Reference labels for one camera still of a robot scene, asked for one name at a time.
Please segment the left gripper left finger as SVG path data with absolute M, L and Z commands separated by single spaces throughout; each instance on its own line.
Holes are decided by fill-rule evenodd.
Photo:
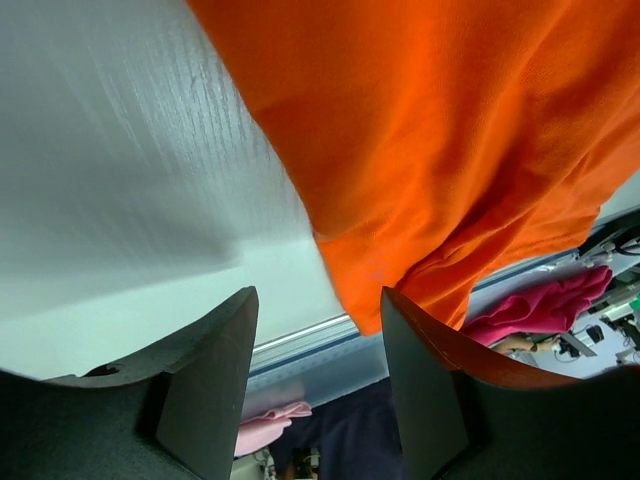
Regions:
M 51 382 L 101 392 L 146 385 L 143 433 L 197 478 L 223 479 L 233 462 L 258 308 L 256 289 L 243 288 L 143 349 Z

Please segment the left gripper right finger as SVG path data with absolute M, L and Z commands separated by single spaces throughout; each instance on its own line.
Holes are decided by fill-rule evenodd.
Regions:
M 383 339 L 412 479 L 541 479 L 568 471 L 584 426 L 567 412 L 578 382 L 498 354 L 394 289 Z

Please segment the orange t-shirt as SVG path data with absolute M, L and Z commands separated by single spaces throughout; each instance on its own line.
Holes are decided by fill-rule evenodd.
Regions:
M 459 328 L 495 270 L 580 245 L 639 167 L 635 1 L 193 1 L 336 295 Z

